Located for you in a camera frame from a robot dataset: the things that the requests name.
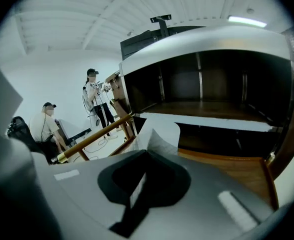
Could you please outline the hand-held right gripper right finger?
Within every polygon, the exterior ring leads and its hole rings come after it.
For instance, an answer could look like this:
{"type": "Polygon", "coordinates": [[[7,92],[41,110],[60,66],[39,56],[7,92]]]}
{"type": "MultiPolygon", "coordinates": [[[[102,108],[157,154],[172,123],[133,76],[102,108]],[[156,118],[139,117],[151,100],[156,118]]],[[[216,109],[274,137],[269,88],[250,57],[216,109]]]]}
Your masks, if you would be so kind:
{"type": "Polygon", "coordinates": [[[243,234],[219,200],[227,191],[259,222],[274,212],[274,182],[262,158],[224,158],[185,152],[169,159],[183,166],[191,184],[173,206],[152,208],[136,229],[138,240],[231,240],[243,234]]]}

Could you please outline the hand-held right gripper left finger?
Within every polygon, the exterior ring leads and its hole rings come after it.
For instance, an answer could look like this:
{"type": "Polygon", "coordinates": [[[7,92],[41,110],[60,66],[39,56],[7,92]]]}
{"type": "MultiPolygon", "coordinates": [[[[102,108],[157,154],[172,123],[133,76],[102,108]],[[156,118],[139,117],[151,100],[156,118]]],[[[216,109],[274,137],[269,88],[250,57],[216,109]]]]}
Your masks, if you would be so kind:
{"type": "Polygon", "coordinates": [[[98,183],[99,174],[141,153],[135,150],[96,160],[54,165],[37,154],[36,176],[58,227],[109,228],[122,221],[127,205],[114,203],[106,197],[98,183]]]}

